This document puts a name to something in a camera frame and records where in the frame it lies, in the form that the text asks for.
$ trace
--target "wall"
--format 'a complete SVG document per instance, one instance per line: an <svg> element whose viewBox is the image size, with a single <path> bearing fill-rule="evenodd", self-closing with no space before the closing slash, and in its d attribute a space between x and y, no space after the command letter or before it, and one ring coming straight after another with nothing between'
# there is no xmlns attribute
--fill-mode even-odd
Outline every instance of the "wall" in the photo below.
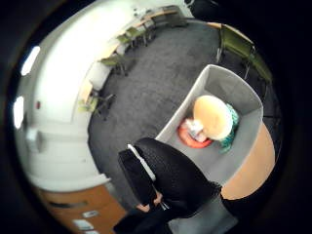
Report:
<svg viewBox="0 0 312 234"><path fill-rule="evenodd" d="M138 21L138 13L183 1L100 0L60 25L40 44L41 51L24 85L29 127L40 132L39 152L20 155L29 178L54 191L87 188L106 181L88 147L90 113L77 111L81 85L91 64L100 59L115 37ZM24 133L17 139L25 148Z"/></svg>

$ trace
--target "ceiling light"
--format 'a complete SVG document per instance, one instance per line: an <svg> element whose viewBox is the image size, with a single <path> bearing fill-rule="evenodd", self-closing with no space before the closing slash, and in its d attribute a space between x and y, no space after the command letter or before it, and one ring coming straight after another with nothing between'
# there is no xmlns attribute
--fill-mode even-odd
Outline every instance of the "ceiling light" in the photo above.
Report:
<svg viewBox="0 0 312 234"><path fill-rule="evenodd" d="M40 52L40 47L35 46L34 48L32 48L28 58L25 60L25 63L22 65L20 74L22 76L28 74L31 70L31 67L33 65L33 62L36 60L38 54Z"/></svg>

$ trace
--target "chair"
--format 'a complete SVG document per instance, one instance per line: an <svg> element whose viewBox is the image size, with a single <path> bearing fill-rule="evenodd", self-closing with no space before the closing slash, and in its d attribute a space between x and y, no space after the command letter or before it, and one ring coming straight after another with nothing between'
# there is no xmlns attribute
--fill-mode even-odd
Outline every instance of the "chair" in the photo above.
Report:
<svg viewBox="0 0 312 234"><path fill-rule="evenodd" d="M128 75L124 64L124 58L121 55L115 54L110 56L109 58L102 58L100 62L106 66L112 67L115 70L116 68L119 68L123 75Z"/></svg>
<svg viewBox="0 0 312 234"><path fill-rule="evenodd" d="M254 43L236 29L222 24L220 29L220 46L216 53L216 64L220 63L224 50L228 50L241 57L246 64L244 79L250 70L250 60L254 53Z"/></svg>
<svg viewBox="0 0 312 234"><path fill-rule="evenodd" d="M131 48L134 48L134 40L129 38L125 33L117 36L117 40L123 45L130 44Z"/></svg>
<svg viewBox="0 0 312 234"><path fill-rule="evenodd" d="M146 30L137 30L135 27L130 27L127 29L127 33L135 42L137 42L137 39L142 39L144 46L147 46Z"/></svg>
<svg viewBox="0 0 312 234"><path fill-rule="evenodd" d="M251 56L251 66L254 67L254 69L257 71L257 73L265 83L265 90L263 95L264 101L267 95L267 86L272 83L272 73L258 52L254 53Z"/></svg>
<svg viewBox="0 0 312 234"><path fill-rule="evenodd" d="M113 98L114 95L107 97L91 96L87 102L80 99L78 101L78 111L95 113L97 116L102 117L103 120L106 120L107 110L110 108Z"/></svg>

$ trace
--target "table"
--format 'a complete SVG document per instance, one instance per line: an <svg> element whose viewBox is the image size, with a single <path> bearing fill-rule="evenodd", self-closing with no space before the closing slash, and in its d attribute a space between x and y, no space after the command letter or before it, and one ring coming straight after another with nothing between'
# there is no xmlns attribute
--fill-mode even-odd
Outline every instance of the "table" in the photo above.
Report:
<svg viewBox="0 0 312 234"><path fill-rule="evenodd" d="M251 195L267 180L274 165L274 145L262 123L251 153L240 170L223 185L223 198L234 200Z"/></svg>
<svg viewBox="0 0 312 234"><path fill-rule="evenodd" d="M221 29L221 25L222 23L220 22L207 22L208 26L217 28L217 29ZM242 33L241 31L239 31L238 29L236 29L235 27L232 27L228 24L226 24L227 26L229 26L233 31L235 31L237 34L239 34L240 36L242 36L243 38L245 38L246 40L253 42L250 38L248 38L244 33Z"/></svg>
<svg viewBox="0 0 312 234"><path fill-rule="evenodd" d="M93 89L92 83L89 80L86 80L82 85L82 91L80 94L80 99L83 100L84 103L87 103L92 89Z"/></svg>
<svg viewBox="0 0 312 234"><path fill-rule="evenodd" d="M160 11L160 12L153 13L152 15L147 15L144 18L145 19L153 19L153 18L156 18L156 17L160 17L160 16L164 16L164 15L170 15L170 14L175 14L175 13L177 13L177 11L175 11L175 10Z"/></svg>
<svg viewBox="0 0 312 234"><path fill-rule="evenodd" d="M113 55L116 52L119 46L120 46L120 42L109 45L107 48L105 48L105 50L103 51L103 54L100 55L99 59L109 58L111 55Z"/></svg>

